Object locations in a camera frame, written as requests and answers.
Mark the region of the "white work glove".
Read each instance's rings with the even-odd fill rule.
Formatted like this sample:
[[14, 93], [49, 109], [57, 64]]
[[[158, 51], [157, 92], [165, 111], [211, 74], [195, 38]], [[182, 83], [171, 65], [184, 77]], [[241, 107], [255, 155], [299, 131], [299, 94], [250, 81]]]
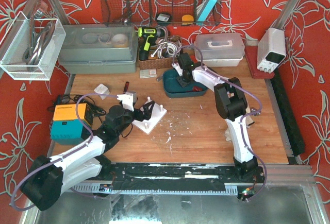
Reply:
[[[246, 113], [250, 113], [250, 111], [251, 111], [250, 107], [247, 107], [246, 108]], [[245, 122], [246, 122], [246, 126], [247, 127], [250, 127], [251, 125], [253, 125], [255, 123], [254, 120], [252, 119], [252, 117], [250, 115], [248, 115], [246, 117]]]

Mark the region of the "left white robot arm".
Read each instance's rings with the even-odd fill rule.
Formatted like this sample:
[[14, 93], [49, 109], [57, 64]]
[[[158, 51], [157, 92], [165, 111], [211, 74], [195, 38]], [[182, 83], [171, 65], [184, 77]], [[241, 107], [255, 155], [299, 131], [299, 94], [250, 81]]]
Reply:
[[135, 120], [149, 120], [155, 103], [145, 103], [132, 110], [122, 105], [109, 109], [102, 125], [84, 142], [53, 157], [39, 156], [30, 167], [21, 192], [41, 211], [49, 209], [60, 195], [76, 184], [98, 176], [107, 166], [104, 153], [118, 141]]

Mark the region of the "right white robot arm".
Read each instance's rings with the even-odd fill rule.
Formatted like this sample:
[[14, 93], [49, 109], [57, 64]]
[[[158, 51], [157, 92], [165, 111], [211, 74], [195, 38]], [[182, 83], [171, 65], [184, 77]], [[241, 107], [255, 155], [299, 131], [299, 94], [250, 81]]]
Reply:
[[239, 79], [223, 77], [199, 62], [194, 63], [187, 53], [180, 54], [172, 66], [182, 87], [196, 81], [214, 92], [217, 112], [226, 121], [233, 142], [237, 177], [250, 176], [258, 162], [250, 145], [246, 127], [248, 102]]

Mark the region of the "metal angle bracket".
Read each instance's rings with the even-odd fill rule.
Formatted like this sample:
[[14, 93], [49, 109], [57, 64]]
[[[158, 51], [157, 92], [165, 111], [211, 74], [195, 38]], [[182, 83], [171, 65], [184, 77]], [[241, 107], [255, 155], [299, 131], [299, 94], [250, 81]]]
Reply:
[[163, 76], [159, 76], [159, 77], [156, 78], [156, 81], [159, 82], [159, 81], [162, 80], [162, 78], [163, 78]]

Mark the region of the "clear acrylic side bin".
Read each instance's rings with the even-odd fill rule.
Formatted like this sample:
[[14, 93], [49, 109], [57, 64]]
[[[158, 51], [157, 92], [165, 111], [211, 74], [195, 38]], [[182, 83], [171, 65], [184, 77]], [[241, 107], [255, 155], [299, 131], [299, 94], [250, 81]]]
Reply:
[[1, 51], [1, 69], [14, 80], [49, 81], [66, 32], [58, 18], [28, 19], [22, 12]]

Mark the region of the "blue white book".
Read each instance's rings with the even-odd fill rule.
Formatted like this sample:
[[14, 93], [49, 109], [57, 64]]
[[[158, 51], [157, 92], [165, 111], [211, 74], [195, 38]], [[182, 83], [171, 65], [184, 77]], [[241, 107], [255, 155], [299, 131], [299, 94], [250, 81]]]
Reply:
[[196, 24], [203, 25], [218, 0], [204, 0], [196, 9]]

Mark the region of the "black round tape measure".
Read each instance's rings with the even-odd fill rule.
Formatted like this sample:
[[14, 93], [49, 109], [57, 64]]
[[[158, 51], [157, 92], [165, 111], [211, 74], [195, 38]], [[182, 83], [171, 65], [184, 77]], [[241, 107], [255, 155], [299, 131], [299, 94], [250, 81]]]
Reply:
[[168, 26], [172, 22], [172, 16], [167, 12], [160, 12], [156, 15], [155, 21], [159, 26]]

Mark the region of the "red spring front tray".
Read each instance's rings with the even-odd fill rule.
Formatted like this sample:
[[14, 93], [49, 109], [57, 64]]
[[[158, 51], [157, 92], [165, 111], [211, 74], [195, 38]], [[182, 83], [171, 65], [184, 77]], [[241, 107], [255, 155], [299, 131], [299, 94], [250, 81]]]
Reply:
[[201, 92], [201, 91], [203, 91], [203, 89], [200, 88], [200, 87], [198, 87], [198, 86], [194, 86], [194, 87], [192, 88], [192, 91], [193, 91], [193, 92]]

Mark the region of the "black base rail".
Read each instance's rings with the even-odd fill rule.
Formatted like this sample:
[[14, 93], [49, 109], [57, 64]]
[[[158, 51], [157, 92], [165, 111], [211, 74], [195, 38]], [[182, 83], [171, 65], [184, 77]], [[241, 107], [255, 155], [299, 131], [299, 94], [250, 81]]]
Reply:
[[254, 186], [265, 180], [258, 167], [240, 175], [232, 165], [115, 163], [90, 180], [113, 190], [138, 192], [222, 192], [226, 186]]

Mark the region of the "small white cube block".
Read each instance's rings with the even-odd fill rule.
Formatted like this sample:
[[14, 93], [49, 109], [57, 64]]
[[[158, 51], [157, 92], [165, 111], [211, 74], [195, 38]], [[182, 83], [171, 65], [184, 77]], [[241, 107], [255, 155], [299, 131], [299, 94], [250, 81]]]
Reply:
[[107, 86], [100, 83], [95, 89], [94, 92], [97, 94], [100, 94], [100, 98], [104, 100], [106, 98], [106, 95], [110, 95], [110, 90]]

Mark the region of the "white clear lidded case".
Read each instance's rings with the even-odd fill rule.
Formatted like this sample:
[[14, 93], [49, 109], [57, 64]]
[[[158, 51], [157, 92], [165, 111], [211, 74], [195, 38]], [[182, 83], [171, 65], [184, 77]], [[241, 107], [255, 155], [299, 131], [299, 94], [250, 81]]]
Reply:
[[245, 46], [239, 33], [197, 35], [194, 41], [207, 67], [238, 66], [245, 55]]

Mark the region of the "white timer switch box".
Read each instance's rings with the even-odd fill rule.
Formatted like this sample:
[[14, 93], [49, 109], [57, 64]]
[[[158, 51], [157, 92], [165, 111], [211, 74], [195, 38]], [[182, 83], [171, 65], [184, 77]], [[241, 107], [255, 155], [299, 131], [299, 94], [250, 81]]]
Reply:
[[231, 135], [230, 130], [228, 128], [225, 130], [224, 136], [225, 136], [226, 141], [228, 141], [228, 142], [233, 141], [232, 135]]

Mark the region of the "red flat case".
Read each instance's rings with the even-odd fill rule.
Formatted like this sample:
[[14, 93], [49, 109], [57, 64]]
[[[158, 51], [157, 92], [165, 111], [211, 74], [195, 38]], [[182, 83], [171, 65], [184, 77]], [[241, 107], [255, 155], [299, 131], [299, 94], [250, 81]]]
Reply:
[[265, 73], [257, 69], [257, 46], [245, 46], [245, 58], [249, 66], [250, 74], [254, 79], [272, 79], [275, 73]]

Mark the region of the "woven brown basket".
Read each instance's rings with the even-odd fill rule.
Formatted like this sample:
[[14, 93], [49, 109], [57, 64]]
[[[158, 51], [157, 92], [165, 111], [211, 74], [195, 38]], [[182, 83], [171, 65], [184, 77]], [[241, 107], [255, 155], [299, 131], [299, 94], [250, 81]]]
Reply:
[[149, 52], [148, 60], [138, 60], [139, 69], [161, 69], [171, 68], [174, 53], [182, 46], [182, 39], [180, 36], [171, 36], [166, 41], [164, 39], [157, 39], [156, 45], [152, 46]]

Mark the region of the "yellow tape measure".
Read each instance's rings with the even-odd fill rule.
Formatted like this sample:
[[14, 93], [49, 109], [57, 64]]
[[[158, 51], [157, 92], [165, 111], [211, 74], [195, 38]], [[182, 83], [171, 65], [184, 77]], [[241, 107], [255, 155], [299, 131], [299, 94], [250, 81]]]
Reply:
[[194, 23], [194, 17], [190, 14], [184, 14], [181, 17], [181, 25], [182, 26], [190, 26]]

